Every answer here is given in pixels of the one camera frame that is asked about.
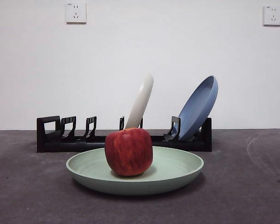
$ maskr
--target dish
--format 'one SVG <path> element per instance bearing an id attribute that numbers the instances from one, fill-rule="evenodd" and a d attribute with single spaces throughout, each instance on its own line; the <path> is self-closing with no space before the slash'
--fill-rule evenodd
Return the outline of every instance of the dish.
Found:
<path id="1" fill-rule="evenodd" d="M 154 85 L 154 78 L 151 75 L 145 77 L 144 82 L 142 83 L 140 90 L 138 92 L 135 103 L 132 107 L 130 116 L 127 120 L 126 127 L 139 127 L 141 119 L 143 117 L 144 111 L 146 109 L 151 90 Z"/>
<path id="2" fill-rule="evenodd" d="M 153 147 L 151 167 L 141 175 L 122 177 L 111 171 L 104 148 L 77 154 L 66 162 L 67 169 L 80 184 L 115 195 L 153 195 L 189 184 L 200 173 L 203 160 L 186 151 Z"/>
<path id="3" fill-rule="evenodd" d="M 218 95 L 218 83 L 214 76 L 207 77 L 192 93 L 182 111 L 180 141 L 192 137 L 207 119 Z M 177 133 L 177 124 L 172 130 L 172 136 Z"/>

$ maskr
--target green plate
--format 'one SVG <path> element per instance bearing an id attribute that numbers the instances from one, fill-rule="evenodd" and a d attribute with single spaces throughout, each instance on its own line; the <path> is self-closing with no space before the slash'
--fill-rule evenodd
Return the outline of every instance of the green plate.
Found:
<path id="1" fill-rule="evenodd" d="M 154 160 L 143 174 L 116 175 L 105 158 L 104 148 L 79 153 L 66 162 L 67 169 L 80 184 L 114 195 L 154 195 L 181 188 L 197 177 L 203 160 L 186 151 L 153 147 Z"/>

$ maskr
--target gray floor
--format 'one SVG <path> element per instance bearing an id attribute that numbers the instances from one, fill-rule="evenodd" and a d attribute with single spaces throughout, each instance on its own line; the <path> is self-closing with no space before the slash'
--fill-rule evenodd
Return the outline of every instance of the gray floor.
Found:
<path id="1" fill-rule="evenodd" d="M 280 224 L 280 129 L 213 130 L 202 173 L 179 190 L 113 196 L 76 183 L 76 153 L 36 153 L 35 131 L 0 131 L 0 224 Z"/>

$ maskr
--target white outlet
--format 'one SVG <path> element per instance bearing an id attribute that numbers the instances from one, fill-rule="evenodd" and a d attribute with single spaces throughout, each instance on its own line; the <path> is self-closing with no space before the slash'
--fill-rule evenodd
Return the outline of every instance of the white outlet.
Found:
<path id="1" fill-rule="evenodd" d="M 263 25 L 280 26 L 280 6 L 263 6 Z"/>
<path id="2" fill-rule="evenodd" d="M 86 3 L 67 3 L 65 17 L 67 23 L 86 23 Z"/>

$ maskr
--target white plate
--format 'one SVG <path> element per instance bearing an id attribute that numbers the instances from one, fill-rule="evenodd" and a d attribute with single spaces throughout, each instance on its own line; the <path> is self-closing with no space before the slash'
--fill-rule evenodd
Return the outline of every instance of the white plate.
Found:
<path id="1" fill-rule="evenodd" d="M 154 78 L 151 75 L 145 77 L 143 84 L 140 87 L 135 103 L 132 107 L 130 116 L 127 120 L 126 127 L 139 127 L 144 111 L 146 109 L 151 90 L 154 85 Z"/>
<path id="2" fill-rule="evenodd" d="M 104 148 L 77 154 L 66 162 L 67 169 L 80 184 L 115 195 L 153 195 L 189 184 L 200 173 L 203 160 L 186 151 L 153 146 L 154 160 L 143 174 L 116 175 L 108 166 Z"/>

